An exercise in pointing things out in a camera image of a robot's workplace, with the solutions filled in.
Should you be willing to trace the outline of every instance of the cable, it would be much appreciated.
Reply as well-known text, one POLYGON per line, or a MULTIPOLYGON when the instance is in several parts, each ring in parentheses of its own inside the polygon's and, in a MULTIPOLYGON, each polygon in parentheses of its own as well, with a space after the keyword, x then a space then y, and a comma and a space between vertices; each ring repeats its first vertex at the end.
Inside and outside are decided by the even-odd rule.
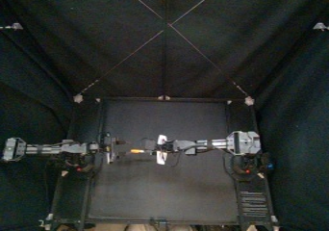
POLYGON ((179 157, 178 157, 178 159, 176 159, 176 162, 172 164, 172 165, 170 165, 168 167, 175 167, 178 164, 179 164, 179 161, 180 161, 180 154, 182 154, 182 151, 179 152, 179 157))

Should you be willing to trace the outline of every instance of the black curtain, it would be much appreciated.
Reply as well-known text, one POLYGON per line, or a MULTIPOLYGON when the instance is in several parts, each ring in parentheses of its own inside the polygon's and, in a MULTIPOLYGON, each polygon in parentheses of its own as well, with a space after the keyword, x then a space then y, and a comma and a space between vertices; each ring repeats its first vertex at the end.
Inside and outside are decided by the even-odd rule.
MULTIPOLYGON (((19 19, 1 2, 0 25, 19 19)), ((65 139, 72 104, 51 62, 27 31, 0 31, 0 146, 65 139)), ((45 160, 0 164, 0 230, 37 230, 49 212, 55 172, 45 160)))
POLYGON ((283 230, 329 230, 329 33, 313 31, 258 97, 259 128, 283 230))

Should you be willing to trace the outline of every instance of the black fabric backdrop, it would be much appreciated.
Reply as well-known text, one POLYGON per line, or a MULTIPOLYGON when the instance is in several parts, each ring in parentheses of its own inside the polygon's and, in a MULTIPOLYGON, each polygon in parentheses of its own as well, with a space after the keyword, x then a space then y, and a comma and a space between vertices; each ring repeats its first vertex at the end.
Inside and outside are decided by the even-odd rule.
MULTIPOLYGON (((328 0, 206 0, 174 27, 214 64, 167 27, 202 0, 143 1, 164 22, 138 0, 0 0, 1 26, 24 27, 0 31, 0 142, 61 140, 72 96, 99 78, 84 95, 242 98, 235 81, 258 97, 263 145, 278 162, 271 190, 281 224, 328 230, 329 33, 311 30, 329 22, 328 0)), ((47 212, 39 170, 16 167, 27 177, 12 185, 8 170, 0 213, 12 210, 15 217, 1 217, 1 229, 35 225, 47 212)))

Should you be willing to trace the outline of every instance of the small object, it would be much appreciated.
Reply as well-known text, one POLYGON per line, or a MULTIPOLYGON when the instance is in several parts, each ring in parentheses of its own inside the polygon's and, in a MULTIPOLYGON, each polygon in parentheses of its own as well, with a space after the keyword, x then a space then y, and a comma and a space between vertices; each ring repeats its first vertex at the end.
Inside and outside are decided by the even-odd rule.
POLYGON ((273 222, 278 222, 278 219, 277 219, 275 216, 271 216, 271 221, 273 221, 273 222))
POLYGON ((73 96, 73 100, 75 100, 76 103, 80 104, 83 102, 83 96, 80 94, 75 95, 73 96))
POLYGON ((23 30, 23 27, 21 25, 16 22, 12 26, 5 26, 5 27, 0 27, 0 30, 23 30))
POLYGON ((144 153, 146 151, 144 150, 140 150, 140 149, 131 149, 130 152, 132 154, 140 154, 140 153, 144 153))
POLYGON ((162 166, 166 165, 167 152, 156 151, 156 163, 162 166))
POLYGON ((314 24, 314 26, 313 26, 313 29, 314 29, 314 30, 321 30, 322 32, 324 32, 325 29, 329 30, 329 28, 324 25, 322 22, 317 22, 317 23, 314 24))
POLYGON ((166 141, 167 141, 167 136, 159 135, 159 138, 158 138, 158 144, 164 144, 166 141))
POLYGON ((68 174, 68 171, 63 170, 60 175, 61 175, 61 177, 65 177, 67 174, 68 174))
POLYGON ((245 103, 246 103, 249 106, 251 106, 251 105, 254 104, 254 99, 253 99, 250 96, 246 97, 245 103))
POLYGON ((166 95, 158 96, 158 100, 168 101, 170 100, 170 96, 166 96, 166 95))
POLYGON ((39 226, 40 227, 45 227, 45 222, 41 219, 39 220, 39 222, 40 222, 40 225, 39 226))
POLYGON ((23 27, 21 27, 21 25, 19 23, 15 23, 12 25, 12 29, 15 29, 15 30, 23 30, 23 27))
POLYGON ((263 174, 262 173, 257 173, 257 175, 259 176, 259 178, 263 179, 263 174))
POLYGON ((273 169, 274 169, 273 163, 269 163, 269 164, 267 164, 267 169, 269 169, 269 170, 273 170, 273 169))

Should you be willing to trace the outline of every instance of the orange object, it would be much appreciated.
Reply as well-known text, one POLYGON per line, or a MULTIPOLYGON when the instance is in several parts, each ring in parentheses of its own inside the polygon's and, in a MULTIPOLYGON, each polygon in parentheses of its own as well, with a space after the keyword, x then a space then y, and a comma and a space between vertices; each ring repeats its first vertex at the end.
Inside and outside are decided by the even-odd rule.
POLYGON ((140 149, 131 149, 130 150, 131 153, 139 154, 139 153, 144 153, 144 150, 140 149))

